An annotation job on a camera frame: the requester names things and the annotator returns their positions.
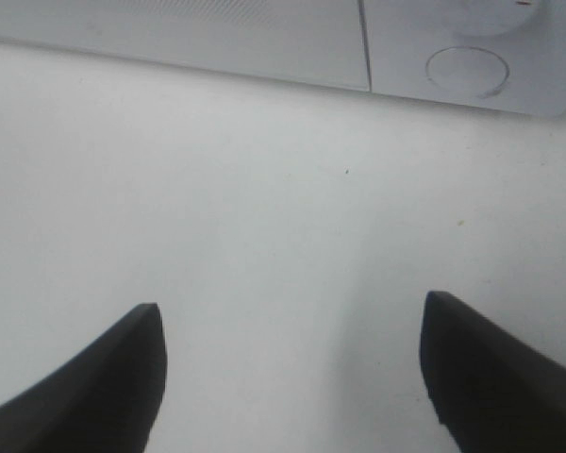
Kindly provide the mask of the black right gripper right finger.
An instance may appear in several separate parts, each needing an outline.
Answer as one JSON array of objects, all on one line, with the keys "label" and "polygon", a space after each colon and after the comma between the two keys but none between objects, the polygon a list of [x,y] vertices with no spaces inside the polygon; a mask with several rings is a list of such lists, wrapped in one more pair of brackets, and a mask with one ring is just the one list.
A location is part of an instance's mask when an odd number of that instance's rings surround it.
[{"label": "black right gripper right finger", "polygon": [[566,367],[447,292],[424,302],[419,362],[462,452],[566,452]]}]

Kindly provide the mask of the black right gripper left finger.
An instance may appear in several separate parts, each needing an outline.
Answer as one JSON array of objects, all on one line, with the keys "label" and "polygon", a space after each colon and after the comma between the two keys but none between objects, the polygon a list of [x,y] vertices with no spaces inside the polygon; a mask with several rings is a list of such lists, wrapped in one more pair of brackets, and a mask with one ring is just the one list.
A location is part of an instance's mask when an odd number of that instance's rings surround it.
[{"label": "black right gripper left finger", "polygon": [[140,304],[0,406],[0,452],[143,452],[164,396],[157,304]]}]

